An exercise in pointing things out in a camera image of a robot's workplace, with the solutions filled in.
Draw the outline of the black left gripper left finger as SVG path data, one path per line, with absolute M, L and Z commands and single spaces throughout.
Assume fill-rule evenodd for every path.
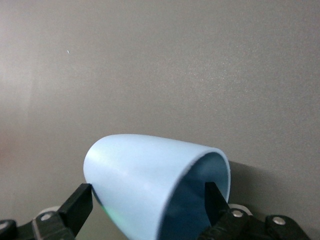
M 92 185 L 82 183 L 56 211 L 32 220 L 36 240 L 74 240 L 93 209 Z

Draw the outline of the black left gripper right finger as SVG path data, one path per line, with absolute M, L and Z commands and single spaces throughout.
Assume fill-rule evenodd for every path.
M 214 182 L 205 183 L 205 212 L 210 222 L 197 237 L 199 240 L 244 240 L 249 225 L 249 215 L 238 208 L 231 208 Z

